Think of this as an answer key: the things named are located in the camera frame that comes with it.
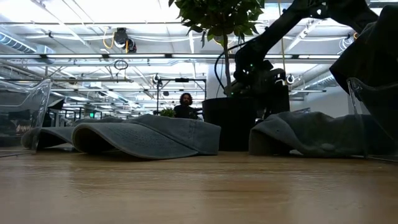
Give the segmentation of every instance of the wooden table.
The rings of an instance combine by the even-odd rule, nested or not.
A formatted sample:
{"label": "wooden table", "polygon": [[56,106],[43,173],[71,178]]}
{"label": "wooden table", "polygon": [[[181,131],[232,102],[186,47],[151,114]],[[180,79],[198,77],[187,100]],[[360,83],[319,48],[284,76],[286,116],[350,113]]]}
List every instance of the wooden table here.
{"label": "wooden table", "polygon": [[398,223],[398,167],[360,159],[40,152],[0,159],[0,189],[3,224]]}

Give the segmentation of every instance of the tree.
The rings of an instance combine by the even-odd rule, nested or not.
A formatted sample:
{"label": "tree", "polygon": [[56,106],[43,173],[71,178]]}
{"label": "tree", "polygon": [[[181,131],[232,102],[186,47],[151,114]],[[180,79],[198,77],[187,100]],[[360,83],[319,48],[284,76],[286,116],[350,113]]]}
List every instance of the tree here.
{"label": "tree", "polygon": [[234,34],[244,41],[245,35],[258,34],[256,21],[263,13],[265,0],[169,0],[180,9],[178,18],[182,25],[202,33],[202,47],[215,37],[221,38],[225,54],[226,95],[231,87],[229,72],[228,35]]}

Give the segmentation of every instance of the black planter pot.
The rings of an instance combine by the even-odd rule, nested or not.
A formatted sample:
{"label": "black planter pot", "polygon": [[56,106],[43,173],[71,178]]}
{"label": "black planter pot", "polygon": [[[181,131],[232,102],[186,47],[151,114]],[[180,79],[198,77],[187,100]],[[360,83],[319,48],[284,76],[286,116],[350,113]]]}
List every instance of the black planter pot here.
{"label": "black planter pot", "polygon": [[220,151],[247,151],[256,122],[252,98],[215,98],[202,103],[205,122],[221,127]]}

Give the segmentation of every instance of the wall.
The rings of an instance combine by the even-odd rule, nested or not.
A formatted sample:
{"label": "wall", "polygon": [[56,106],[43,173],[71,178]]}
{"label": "wall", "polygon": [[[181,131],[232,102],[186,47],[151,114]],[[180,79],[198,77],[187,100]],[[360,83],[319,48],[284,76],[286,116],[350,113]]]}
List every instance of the wall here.
{"label": "wall", "polygon": [[326,93],[310,93],[304,101],[291,101],[290,110],[310,108],[311,112],[319,111],[337,118],[349,114],[349,96],[340,87],[325,88]]}

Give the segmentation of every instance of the person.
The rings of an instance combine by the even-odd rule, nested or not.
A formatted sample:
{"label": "person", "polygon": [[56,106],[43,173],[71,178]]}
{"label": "person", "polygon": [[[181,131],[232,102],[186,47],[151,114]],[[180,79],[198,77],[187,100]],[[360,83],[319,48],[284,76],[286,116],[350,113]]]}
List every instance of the person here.
{"label": "person", "polygon": [[180,97],[180,105],[174,108],[176,118],[188,118],[188,119],[197,119],[197,111],[199,109],[195,109],[190,107],[192,105],[192,96],[189,93],[184,93]]}

